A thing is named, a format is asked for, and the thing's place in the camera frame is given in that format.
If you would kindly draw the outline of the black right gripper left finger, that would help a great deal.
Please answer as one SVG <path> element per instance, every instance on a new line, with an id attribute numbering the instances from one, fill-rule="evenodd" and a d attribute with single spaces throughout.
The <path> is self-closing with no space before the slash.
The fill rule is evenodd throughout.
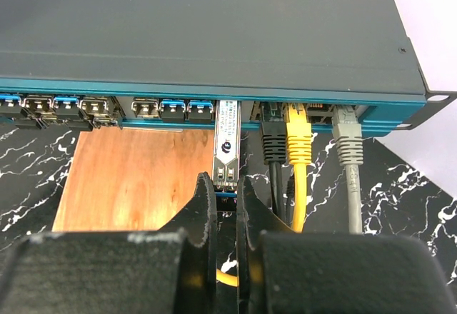
<path id="1" fill-rule="evenodd" d="M 212 313 L 216 195 L 192 199 L 157 231 L 43 232 L 18 243 L 1 276 L 3 313 Z"/>

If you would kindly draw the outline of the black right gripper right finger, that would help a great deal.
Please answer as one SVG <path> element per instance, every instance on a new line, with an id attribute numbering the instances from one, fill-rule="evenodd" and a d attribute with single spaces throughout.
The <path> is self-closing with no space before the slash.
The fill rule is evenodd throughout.
<path id="1" fill-rule="evenodd" d="M 241 178 L 236 200 L 240 313 L 454 313 L 427 247 L 398 235 L 296 233 Z"/>

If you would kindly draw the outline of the silver transceiver module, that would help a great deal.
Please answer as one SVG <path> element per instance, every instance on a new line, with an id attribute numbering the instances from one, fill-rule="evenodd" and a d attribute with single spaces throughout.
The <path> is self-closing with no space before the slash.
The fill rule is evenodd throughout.
<path id="1" fill-rule="evenodd" d="M 212 181 L 217 191 L 235 191 L 239 179 L 241 104 L 217 103 Z"/>

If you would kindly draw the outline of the dark grey network switch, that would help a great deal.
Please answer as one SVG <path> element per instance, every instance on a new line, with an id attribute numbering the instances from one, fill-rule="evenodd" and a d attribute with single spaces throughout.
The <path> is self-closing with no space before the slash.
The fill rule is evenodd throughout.
<path id="1" fill-rule="evenodd" d="M 352 106 L 365 136 L 411 130 L 434 91 L 394 0 L 1 0 L 1 121 L 210 128 L 219 102 L 303 103 L 317 132 Z"/>

